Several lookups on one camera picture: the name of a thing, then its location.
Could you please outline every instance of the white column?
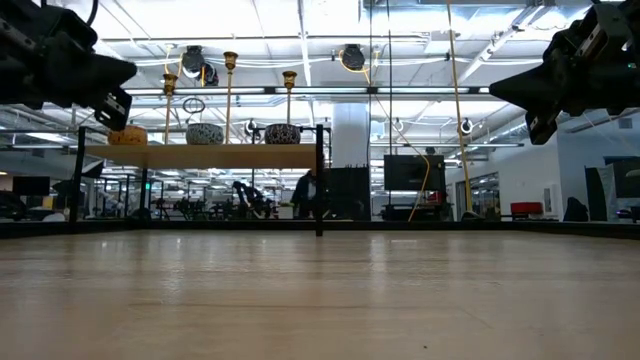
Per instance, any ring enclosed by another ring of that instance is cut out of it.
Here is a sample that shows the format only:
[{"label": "white column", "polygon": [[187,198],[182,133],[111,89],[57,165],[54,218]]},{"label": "white column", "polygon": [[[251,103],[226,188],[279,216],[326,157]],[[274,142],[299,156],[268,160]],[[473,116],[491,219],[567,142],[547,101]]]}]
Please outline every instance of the white column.
[{"label": "white column", "polygon": [[337,103],[333,105],[332,167],[368,166],[368,110],[366,103]]}]

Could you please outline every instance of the yellow bowl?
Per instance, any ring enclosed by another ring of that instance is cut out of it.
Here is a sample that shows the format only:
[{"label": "yellow bowl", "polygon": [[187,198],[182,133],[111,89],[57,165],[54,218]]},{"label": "yellow bowl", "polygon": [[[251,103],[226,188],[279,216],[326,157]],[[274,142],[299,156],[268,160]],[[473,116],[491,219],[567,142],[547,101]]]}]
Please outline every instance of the yellow bowl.
[{"label": "yellow bowl", "polygon": [[109,145],[147,145],[147,130],[127,125],[122,131],[109,131]]}]

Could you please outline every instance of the gold candlestick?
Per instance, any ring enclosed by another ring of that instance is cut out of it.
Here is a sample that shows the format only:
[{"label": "gold candlestick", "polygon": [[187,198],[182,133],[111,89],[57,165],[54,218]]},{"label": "gold candlestick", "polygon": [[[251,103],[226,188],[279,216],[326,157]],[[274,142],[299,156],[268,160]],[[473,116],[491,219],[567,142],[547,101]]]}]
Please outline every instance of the gold candlestick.
[{"label": "gold candlestick", "polygon": [[173,97],[173,92],[176,90],[176,83],[178,81],[178,76],[174,74],[164,74],[162,75],[164,78],[164,94],[167,96],[167,121],[164,127],[164,144],[169,144],[169,121],[171,120],[171,98]]},{"label": "gold candlestick", "polygon": [[224,54],[224,66],[227,68],[227,133],[225,136],[225,143],[229,143],[229,135],[231,132],[231,80],[233,78],[233,69],[236,68],[236,60],[238,59],[238,54],[227,51]]},{"label": "gold candlestick", "polygon": [[282,76],[284,76],[284,87],[287,88],[287,125],[291,125],[291,89],[296,85],[298,74],[295,71],[285,71]]}]

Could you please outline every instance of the black and white bowl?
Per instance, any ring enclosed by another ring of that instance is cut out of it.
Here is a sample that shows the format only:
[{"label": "black and white bowl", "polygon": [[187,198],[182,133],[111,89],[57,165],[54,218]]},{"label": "black and white bowl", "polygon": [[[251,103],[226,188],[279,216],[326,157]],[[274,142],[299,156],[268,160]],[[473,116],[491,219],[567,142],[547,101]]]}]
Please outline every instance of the black and white bowl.
[{"label": "black and white bowl", "polygon": [[220,145],[224,142],[224,129],[221,126],[198,123],[187,127],[187,144]]},{"label": "black and white bowl", "polygon": [[300,128],[289,124],[269,125],[264,132],[264,141],[271,145],[300,144]]}]

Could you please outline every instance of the patterned bowl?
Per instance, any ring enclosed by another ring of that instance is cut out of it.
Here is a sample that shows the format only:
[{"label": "patterned bowl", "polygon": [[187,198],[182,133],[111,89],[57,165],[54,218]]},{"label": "patterned bowl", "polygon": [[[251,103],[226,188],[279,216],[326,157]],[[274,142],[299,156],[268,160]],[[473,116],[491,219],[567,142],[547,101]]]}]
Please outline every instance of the patterned bowl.
[{"label": "patterned bowl", "polygon": [[300,144],[300,128],[289,124],[269,125],[264,132],[264,141],[272,145]]},{"label": "patterned bowl", "polygon": [[127,125],[122,131],[109,131],[107,140],[109,145],[147,145],[147,130]]},{"label": "patterned bowl", "polygon": [[224,142],[224,130],[221,126],[198,123],[187,127],[187,144],[220,145]]}]

